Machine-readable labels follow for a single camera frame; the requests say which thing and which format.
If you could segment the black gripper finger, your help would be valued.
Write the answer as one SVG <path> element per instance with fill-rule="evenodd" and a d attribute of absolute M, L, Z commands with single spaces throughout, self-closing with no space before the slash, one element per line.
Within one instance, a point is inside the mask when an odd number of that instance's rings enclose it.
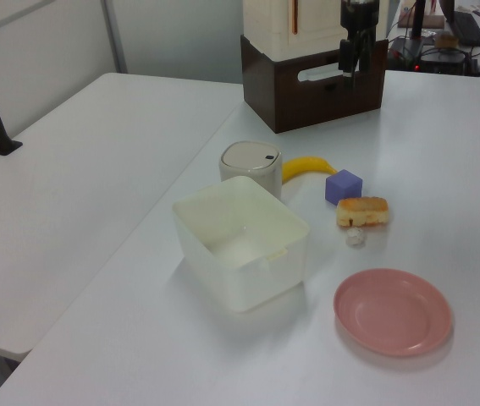
<path fill-rule="evenodd" d="M 360 72 L 368 72 L 372 65 L 372 52 L 375 46 L 374 41 L 364 41 L 360 45 L 358 57 L 358 70 Z"/>
<path fill-rule="evenodd" d="M 342 71 L 345 86 L 347 88 L 353 88 L 356 71 L 356 56 L 355 43 L 352 40 L 342 40 L 340 42 L 339 69 Z"/>

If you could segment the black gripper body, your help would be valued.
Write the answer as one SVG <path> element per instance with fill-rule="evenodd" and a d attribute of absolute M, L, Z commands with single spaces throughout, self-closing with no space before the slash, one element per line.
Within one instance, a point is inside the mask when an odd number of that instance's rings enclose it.
<path fill-rule="evenodd" d="M 340 2 L 340 25 L 347 31 L 347 40 L 365 36 L 375 38 L 379 17 L 379 0 Z"/>

